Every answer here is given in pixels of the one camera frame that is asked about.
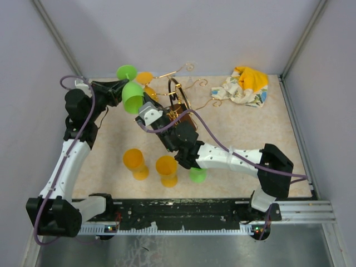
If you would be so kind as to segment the clear wine glass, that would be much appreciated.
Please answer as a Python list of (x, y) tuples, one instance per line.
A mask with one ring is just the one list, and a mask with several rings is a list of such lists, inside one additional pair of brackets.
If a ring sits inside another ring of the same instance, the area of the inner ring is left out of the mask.
[(189, 74), (188, 81), (185, 86), (185, 88), (188, 89), (188, 88), (194, 87), (194, 85), (195, 85), (195, 82), (192, 79), (192, 72), (193, 72), (195, 66), (193, 63), (190, 63), (190, 62), (186, 63), (185, 66), (186, 66), (186, 70)]

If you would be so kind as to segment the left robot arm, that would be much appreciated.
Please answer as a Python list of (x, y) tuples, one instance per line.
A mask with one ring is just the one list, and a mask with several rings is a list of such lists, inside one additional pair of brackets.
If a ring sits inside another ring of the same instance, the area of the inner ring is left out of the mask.
[(49, 181), (38, 197), (30, 198), (26, 211), (33, 225), (33, 237), (43, 245), (40, 236), (74, 238), (83, 223), (98, 217), (105, 221), (115, 216), (110, 194), (94, 193), (78, 202), (72, 200), (81, 167), (91, 152), (99, 127), (95, 121), (109, 107), (122, 101), (122, 90), (128, 78), (115, 82), (88, 82), (90, 96), (80, 88), (68, 88), (65, 94), (65, 135), (62, 151)]

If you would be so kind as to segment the yellow plastic goblet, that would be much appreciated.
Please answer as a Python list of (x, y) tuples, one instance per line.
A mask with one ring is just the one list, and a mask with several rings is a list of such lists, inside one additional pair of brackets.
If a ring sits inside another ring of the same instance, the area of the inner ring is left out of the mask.
[(149, 86), (150, 82), (154, 79), (152, 73), (150, 72), (141, 72), (137, 75), (136, 81), (144, 86), (144, 91), (156, 102), (159, 101), (159, 98), (153, 88)]

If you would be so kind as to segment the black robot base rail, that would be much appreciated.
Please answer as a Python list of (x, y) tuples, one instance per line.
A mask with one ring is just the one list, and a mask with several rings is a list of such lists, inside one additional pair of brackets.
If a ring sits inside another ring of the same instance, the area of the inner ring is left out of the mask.
[(248, 199), (115, 199), (109, 212), (89, 222), (118, 223), (120, 230), (237, 230), (240, 223), (280, 221), (279, 205), (267, 211), (251, 207)]

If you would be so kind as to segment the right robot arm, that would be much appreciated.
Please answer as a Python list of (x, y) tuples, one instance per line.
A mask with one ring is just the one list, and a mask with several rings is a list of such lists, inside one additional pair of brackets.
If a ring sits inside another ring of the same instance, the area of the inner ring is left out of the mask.
[(237, 150), (225, 147), (219, 140), (211, 145), (198, 139), (192, 124), (181, 120), (190, 110), (172, 120), (168, 109), (147, 93), (142, 100), (137, 124), (144, 131), (156, 134), (168, 152), (175, 152), (174, 158), (183, 168), (226, 169), (259, 180), (248, 207), (253, 219), (263, 219), (276, 199), (289, 196), (294, 164), (277, 146), (265, 144), (262, 149)]

